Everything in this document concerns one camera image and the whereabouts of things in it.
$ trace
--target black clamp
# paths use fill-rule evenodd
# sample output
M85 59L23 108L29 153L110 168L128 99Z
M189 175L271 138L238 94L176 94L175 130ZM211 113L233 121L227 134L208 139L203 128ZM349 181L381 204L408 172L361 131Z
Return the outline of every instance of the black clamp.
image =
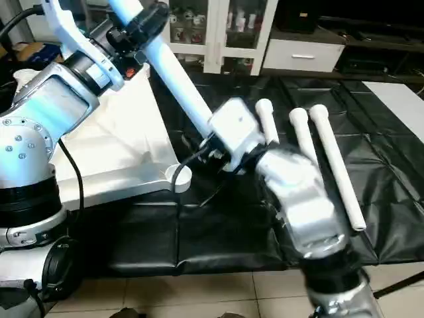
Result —
M169 14L166 3L155 2L141 11L126 27L113 27L109 30L107 40L121 54L138 52L163 31Z
M242 157L240 166L243 168L254 171L259 160L265 155L265 153L271 149L281 149L282 147L275 141L269 144L258 144L248 154L244 154Z

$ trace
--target black plastic sheet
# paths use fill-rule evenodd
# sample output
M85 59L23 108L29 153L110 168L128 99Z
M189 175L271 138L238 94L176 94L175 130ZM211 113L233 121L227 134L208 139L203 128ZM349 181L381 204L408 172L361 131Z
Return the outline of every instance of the black plastic sheet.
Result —
M326 105L368 226L352 238L363 263L424 260L424 145L366 86L320 79L190 76L212 109L237 96L254 113L259 99L270 99L281 143L297 144L288 121L294 107ZM155 74L151 84L181 161L191 154L183 136L195 142L199 135ZM345 217L312 124L311 131L327 191ZM168 191L159 191L84 212L76 234L87 248L91 275L178 275L296 266L287 233L254 176L238 176L210 204L198 208L225 177L199 162L190 168L193 179L182 194L180 210Z

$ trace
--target black cable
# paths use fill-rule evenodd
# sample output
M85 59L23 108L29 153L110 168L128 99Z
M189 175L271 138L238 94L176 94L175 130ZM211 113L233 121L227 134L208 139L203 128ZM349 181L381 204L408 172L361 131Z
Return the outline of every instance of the black cable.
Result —
M199 204L199 207L204 207L205 205L207 205L214 197L217 196L217 194L224 188L226 187L230 181L232 181L235 176L238 174L238 172L242 169L242 165L239 165L237 168L234 169L233 172L231 172L231 175L224 180L223 182L221 182L220 185L218 185L217 189L207 198L205 199L202 203Z
M206 152L208 152L209 149L209 145L206 142L204 146L202 146L199 151L197 151L196 153L192 154L190 157L186 158L175 170L174 174L172 175L172 181L171 181L171 192L172 195L174 197L176 197L176 192L175 192L175 187L176 187L176 182L177 182L177 178L178 175L180 174L180 172L183 170L183 168L185 166L187 166L190 162L192 162L193 160L195 160L198 156L201 156L202 154L205 154Z
M388 287L383 288L382 290L378 290L374 292L374 298L379 299L383 296L388 295L389 293L396 292L398 290L401 290L403 288L406 288L412 284L415 284L416 282L419 282L420 280L424 280L424 272L418 273L416 275L413 275L411 277L408 277L404 280L401 280L400 282L397 282L393 285L390 285Z
M0 42L3 42L3 38L8 35L10 30L20 23L23 19L29 17L30 15L43 15L44 11L41 5L35 5L32 8L21 11L17 15L15 15L8 23L6 23L5 27L0 30Z
M41 299L38 296L37 285L34 283L33 280L25 280L24 288L28 292L29 296L31 296L33 300L35 300L38 306L38 310L40 311L40 316L41 318L44 318L46 316L46 310Z
M72 168L75 170L75 173L77 175L78 188L79 188L79 212L78 212L77 217L75 219L75 222L76 222L78 220L79 215L84 210L84 188L83 188L83 184L82 184L82 176L81 176L80 169L78 169L78 166L75 163L75 160L72 158L71 154L69 153L69 151L66 148L62 139L59 139L58 144L59 144L60 148L62 149L62 151L64 152L66 158L69 160Z

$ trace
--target robotic arm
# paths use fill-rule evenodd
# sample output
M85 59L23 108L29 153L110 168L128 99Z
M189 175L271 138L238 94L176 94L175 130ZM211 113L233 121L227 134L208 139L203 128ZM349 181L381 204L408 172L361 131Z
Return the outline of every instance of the robotic arm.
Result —
M299 256L315 316L380 317L317 167L291 150L267 146L241 99L212 114L158 36L168 19L165 4L143 10L138 0L109 2L121 24L106 20L88 39L58 0L42 0L50 27L70 54L27 83L0 114L0 288L23 289L32 279L47 301L66 297L78 283L78 244L65 235L68 214L48 161L61 136L97 108L97 97L123 86L128 60L147 58L201 135L231 155L229 169L242 166L264 178ZM12 310L13 317L28 317L24 305Z

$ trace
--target metal bracket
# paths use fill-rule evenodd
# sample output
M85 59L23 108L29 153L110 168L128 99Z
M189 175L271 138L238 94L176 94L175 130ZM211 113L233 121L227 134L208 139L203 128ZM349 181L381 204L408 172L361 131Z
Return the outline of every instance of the metal bracket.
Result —
M324 258L346 246L346 229L325 193L317 168L306 157L269 150L256 171L280 202L277 220L288 229L302 258Z
M265 143L256 119L241 98L232 98L218 108L209 126L231 155L228 171L234 171L245 154Z
M118 91L124 86L124 79L118 69L80 32L72 12L62 10L59 0L42 0L42 8L49 27L70 52L80 51L93 60L101 71L110 78L112 89Z

